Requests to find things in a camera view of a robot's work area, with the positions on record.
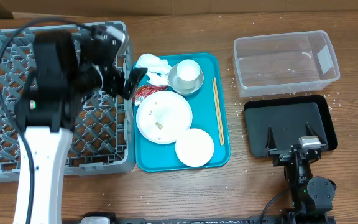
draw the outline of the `clear plastic bin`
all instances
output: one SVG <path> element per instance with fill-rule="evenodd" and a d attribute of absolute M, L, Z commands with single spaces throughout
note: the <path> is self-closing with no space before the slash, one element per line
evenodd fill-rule
<path fill-rule="evenodd" d="M 340 77 L 324 31 L 238 38 L 233 64 L 240 97 L 322 90 Z"/>

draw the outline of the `blue tray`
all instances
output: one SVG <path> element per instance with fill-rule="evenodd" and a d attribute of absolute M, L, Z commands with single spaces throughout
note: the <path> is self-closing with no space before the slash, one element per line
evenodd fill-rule
<path fill-rule="evenodd" d="M 206 131 L 213 139 L 215 150 L 212 159 L 202 166 L 217 167 L 226 164 L 231 155 L 229 132 L 227 131 L 226 111 L 224 109 L 224 98 L 221 85 L 221 76 L 219 74 L 219 65 L 215 56 L 209 53 L 181 54 L 160 56 L 161 59 L 167 59 L 171 66 L 176 65 L 185 59 L 195 60 L 204 73 L 204 83 L 201 88 L 193 95 L 184 96 L 189 102 L 193 112 L 193 123 L 191 128 L 199 128 Z M 215 101 L 212 89 L 212 79 L 216 77 L 218 87 L 219 104 L 221 106 L 224 145 L 219 142 L 218 122 L 216 121 Z M 139 83 L 139 86 L 147 84 L 149 78 L 145 77 Z M 175 143 L 156 144 L 150 142 L 140 133 L 135 121 L 135 154 L 137 165 L 147 172 L 169 171 L 194 169 L 184 165 L 178 159 L 175 152 Z"/>

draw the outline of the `red food package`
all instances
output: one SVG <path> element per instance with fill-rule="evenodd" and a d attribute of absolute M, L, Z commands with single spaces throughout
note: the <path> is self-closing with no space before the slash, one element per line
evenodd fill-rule
<path fill-rule="evenodd" d="M 134 95 L 134 104 L 139 106 L 140 103 L 148 96 L 158 91 L 167 90 L 168 86 L 143 85 L 136 90 Z"/>

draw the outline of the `white plate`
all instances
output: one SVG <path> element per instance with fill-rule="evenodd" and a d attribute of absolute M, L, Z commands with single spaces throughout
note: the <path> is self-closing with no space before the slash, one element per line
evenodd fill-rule
<path fill-rule="evenodd" d="M 214 141 L 201 129 L 189 129 L 177 139 L 175 151 L 179 160 L 190 167 L 200 167 L 214 154 Z"/>
<path fill-rule="evenodd" d="M 157 144 L 170 144 L 190 128 L 193 113 L 189 103 L 171 91 L 159 91 L 140 104 L 136 124 L 142 135 Z"/>

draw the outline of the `black tray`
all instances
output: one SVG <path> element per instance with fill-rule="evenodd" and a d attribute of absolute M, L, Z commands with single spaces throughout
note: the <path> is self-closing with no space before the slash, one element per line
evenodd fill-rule
<path fill-rule="evenodd" d="M 338 146 L 333 121 L 323 96 L 250 101 L 244 105 L 244 116 L 249 147 L 255 157 L 264 157 L 269 126 L 272 127 L 279 150 L 290 150 L 292 144 L 297 144 L 300 137 L 306 136 L 306 123 L 327 143 L 327 150 Z"/>

